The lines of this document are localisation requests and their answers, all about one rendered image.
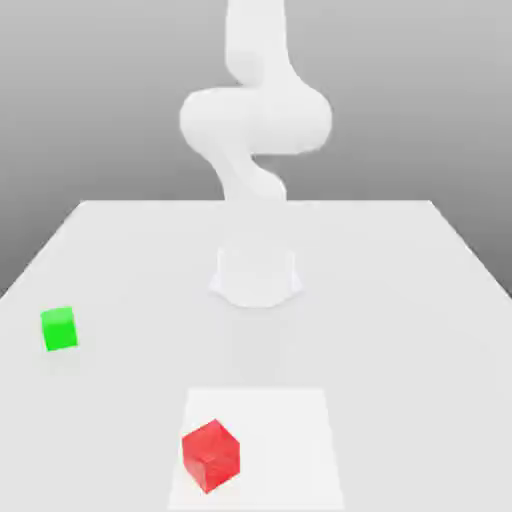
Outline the small red cube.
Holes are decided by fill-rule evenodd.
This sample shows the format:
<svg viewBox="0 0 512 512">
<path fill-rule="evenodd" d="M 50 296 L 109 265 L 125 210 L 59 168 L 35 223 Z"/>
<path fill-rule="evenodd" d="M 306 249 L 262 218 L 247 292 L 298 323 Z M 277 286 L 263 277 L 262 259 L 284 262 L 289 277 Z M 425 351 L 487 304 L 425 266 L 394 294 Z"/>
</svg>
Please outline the small red cube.
<svg viewBox="0 0 512 512">
<path fill-rule="evenodd" d="M 206 494 L 240 473 L 240 442 L 217 419 L 186 434 L 181 448 L 184 468 Z"/>
</svg>

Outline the small green cube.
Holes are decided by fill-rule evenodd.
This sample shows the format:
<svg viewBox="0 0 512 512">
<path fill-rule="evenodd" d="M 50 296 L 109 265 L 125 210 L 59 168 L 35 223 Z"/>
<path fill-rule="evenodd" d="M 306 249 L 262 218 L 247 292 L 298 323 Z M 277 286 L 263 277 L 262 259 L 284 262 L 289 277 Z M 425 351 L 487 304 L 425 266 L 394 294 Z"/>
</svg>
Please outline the small green cube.
<svg viewBox="0 0 512 512">
<path fill-rule="evenodd" d="M 49 309 L 43 311 L 40 317 L 47 351 L 56 351 L 78 345 L 75 318 L 71 307 Z"/>
</svg>

